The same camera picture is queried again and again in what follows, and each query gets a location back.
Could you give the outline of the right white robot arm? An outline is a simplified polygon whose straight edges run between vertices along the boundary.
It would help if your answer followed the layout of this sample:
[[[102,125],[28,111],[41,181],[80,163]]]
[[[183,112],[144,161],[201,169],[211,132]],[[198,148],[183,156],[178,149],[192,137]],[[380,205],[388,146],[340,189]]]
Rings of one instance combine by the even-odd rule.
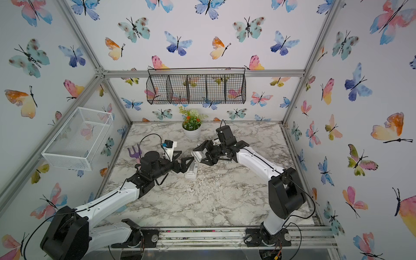
[[[268,184],[269,212],[262,223],[268,236],[283,230],[292,213],[307,201],[298,172],[290,167],[284,169],[258,154],[245,141],[238,141],[228,125],[216,129],[217,138],[206,140],[192,151],[199,163],[213,166],[220,160],[239,163]]]

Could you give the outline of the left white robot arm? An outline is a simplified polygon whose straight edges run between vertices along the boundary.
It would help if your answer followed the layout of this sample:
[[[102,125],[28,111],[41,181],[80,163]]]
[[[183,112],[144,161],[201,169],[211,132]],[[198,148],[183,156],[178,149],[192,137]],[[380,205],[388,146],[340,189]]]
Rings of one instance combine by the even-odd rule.
[[[156,151],[147,152],[135,165],[136,172],[120,187],[82,206],[61,208],[53,217],[40,248],[53,260],[80,260],[84,255],[103,247],[143,246],[145,236],[138,224],[126,218],[118,224],[98,227],[106,217],[141,197],[144,197],[160,177],[169,172],[186,173],[193,157],[180,158],[174,152],[171,159]]]

